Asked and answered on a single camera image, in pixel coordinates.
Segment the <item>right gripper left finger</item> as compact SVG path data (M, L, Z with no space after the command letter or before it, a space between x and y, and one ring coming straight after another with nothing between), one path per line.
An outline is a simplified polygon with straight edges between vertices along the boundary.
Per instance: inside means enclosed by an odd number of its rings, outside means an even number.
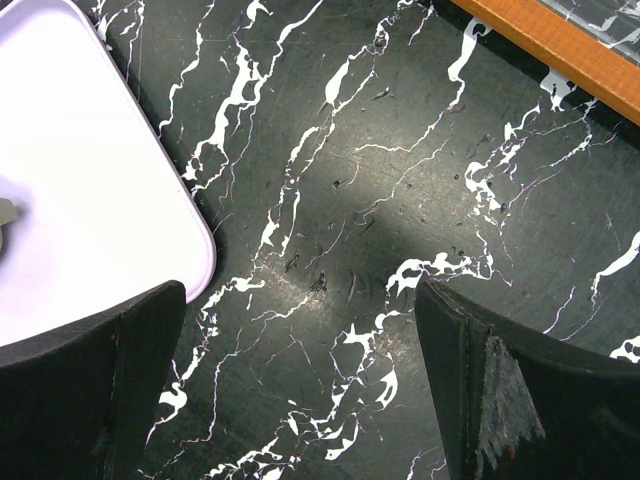
M168 281L2 347L2 478L134 478L185 311Z

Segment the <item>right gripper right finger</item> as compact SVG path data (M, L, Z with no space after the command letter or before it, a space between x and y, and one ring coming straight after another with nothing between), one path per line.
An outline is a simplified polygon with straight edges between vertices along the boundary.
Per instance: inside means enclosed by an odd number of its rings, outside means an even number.
M454 479L635 479L639 368L424 281L415 321Z

